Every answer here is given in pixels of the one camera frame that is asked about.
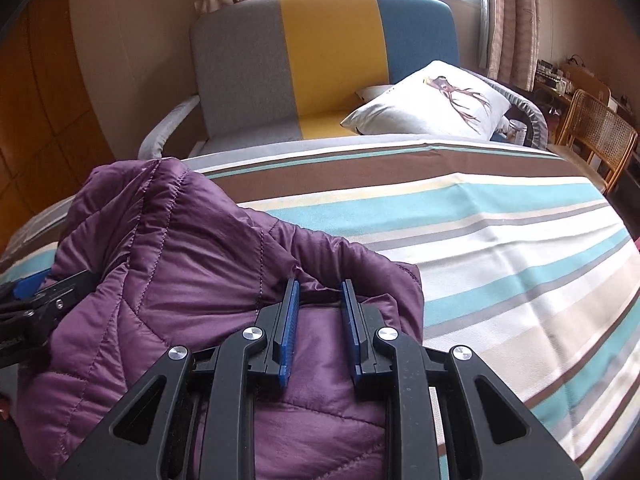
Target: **sofa armrest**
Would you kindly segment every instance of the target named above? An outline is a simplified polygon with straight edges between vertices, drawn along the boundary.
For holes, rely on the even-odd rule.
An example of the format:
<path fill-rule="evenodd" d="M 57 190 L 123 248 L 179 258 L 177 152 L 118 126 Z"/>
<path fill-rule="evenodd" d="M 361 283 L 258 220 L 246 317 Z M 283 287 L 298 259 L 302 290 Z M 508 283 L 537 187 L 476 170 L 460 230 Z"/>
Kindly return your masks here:
<path fill-rule="evenodd" d="M 504 95 L 512 105 L 515 105 L 516 107 L 518 107 L 529 118 L 529 121 L 531 122 L 531 127 L 533 130 L 533 139 L 531 143 L 532 147 L 537 148 L 539 150 L 546 150 L 546 146 L 548 143 L 549 130 L 548 130 L 548 127 L 546 126 L 545 117 L 540 111 L 540 108 L 538 108 L 535 104 L 533 104 L 527 98 L 521 96 L 520 94 L 514 92 L 513 90 L 507 88 L 506 86 L 501 85 L 500 83 L 492 79 L 486 78 L 480 74 L 472 72 L 471 70 L 466 70 L 466 69 L 464 70 L 476 76 L 477 78 L 480 78 L 482 81 L 487 83 L 491 88 L 495 89 L 496 91 Z"/>
<path fill-rule="evenodd" d="M 193 111 L 200 102 L 200 96 L 194 95 L 181 102 L 169 112 L 167 117 L 158 123 L 145 140 L 140 144 L 138 160 L 162 158 L 162 149 L 181 122 Z"/>

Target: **sofa backrest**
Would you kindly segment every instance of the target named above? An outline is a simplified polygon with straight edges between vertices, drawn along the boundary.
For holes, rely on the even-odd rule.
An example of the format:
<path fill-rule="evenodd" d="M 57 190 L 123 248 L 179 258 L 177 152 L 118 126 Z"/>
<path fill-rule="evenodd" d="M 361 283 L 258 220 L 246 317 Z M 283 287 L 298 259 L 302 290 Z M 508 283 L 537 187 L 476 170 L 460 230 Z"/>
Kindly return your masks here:
<path fill-rule="evenodd" d="M 359 106 L 436 59 L 459 65 L 449 7 L 437 0 L 249 0 L 191 31 L 209 137 Z"/>

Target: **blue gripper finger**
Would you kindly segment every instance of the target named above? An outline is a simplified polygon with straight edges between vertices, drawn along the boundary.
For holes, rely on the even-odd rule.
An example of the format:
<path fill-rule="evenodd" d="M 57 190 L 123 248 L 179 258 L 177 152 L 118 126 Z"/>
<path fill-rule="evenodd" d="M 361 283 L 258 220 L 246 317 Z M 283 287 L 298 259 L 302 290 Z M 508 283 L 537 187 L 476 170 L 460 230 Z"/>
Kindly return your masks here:
<path fill-rule="evenodd" d="M 14 298 L 16 300 L 26 300 L 34 296 L 50 272 L 51 269 L 46 269 L 21 279 L 14 287 Z"/>
<path fill-rule="evenodd" d="M 287 309 L 287 317 L 284 323 L 282 334 L 282 357 L 280 361 L 280 372 L 278 379 L 283 388 L 289 384 L 291 375 L 291 365 L 293 362 L 293 349 L 296 345 L 296 328 L 298 326 L 298 312 L 300 310 L 300 284 L 293 282 L 293 288 L 289 297 L 289 303 L 283 305 Z"/>
<path fill-rule="evenodd" d="M 349 370 L 351 378 L 355 383 L 359 382 L 362 375 L 362 358 L 366 358 L 366 339 L 362 340 L 364 334 L 358 332 L 358 326 L 362 324 L 358 303 L 353 291 L 351 280 L 342 282 L 342 321 L 344 335 L 347 341 L 347 356 L 349 360 Z"/>

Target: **beige wall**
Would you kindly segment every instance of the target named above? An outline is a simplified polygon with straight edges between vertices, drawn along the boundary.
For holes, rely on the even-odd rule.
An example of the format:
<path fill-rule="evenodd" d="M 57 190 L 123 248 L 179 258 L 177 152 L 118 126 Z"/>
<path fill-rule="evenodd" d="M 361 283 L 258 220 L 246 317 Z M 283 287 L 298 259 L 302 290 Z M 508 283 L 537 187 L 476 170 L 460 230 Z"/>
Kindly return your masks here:
<path fill-rule="evenodd" d="M 640 112 L 640 38 L 614 0 L 541 0 L 540 57 L 562 63 L 573 54 L 616 96 Z"/>
<path fill-rule="evenodd" d="M 462 0 L 442 0 L 453 12 L 460 47 L 460 64 L 464 68 L 479 71 L 478 43 L 480 41 L 480 3 L 470 4 Z"/>
<path fill-rule="evenodd" d="M 116 158 L 140 143 L 172 108 L 196 93 L 189 28 L 195 0 L 70 0 L 78 61 L 103 133 Z M 453 11 L 462 65 L 478 69 L 478 5 L 445 0 Z M 186 125 L 193 142 L 202 120 Z"/>

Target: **white armrest cover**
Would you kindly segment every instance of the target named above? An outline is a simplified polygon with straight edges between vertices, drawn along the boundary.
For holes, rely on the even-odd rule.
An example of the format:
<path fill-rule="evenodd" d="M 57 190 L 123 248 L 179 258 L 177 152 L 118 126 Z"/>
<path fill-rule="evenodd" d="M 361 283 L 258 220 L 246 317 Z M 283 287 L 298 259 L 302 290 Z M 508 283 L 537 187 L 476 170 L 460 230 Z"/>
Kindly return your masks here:
<path fill-rule="evenodd" d="M 162 149 L 171 137 L 171 134 L 185 120 L 187 115 L 200 102 L 200 96 L 194 95 L 181 102 L 177 107 L 169 112 L 167 117 L 158 123 L 151 133 L 145 137 L 138 150 L 138 160 L 150 160 L 152 158 L 162 158 Z"/>

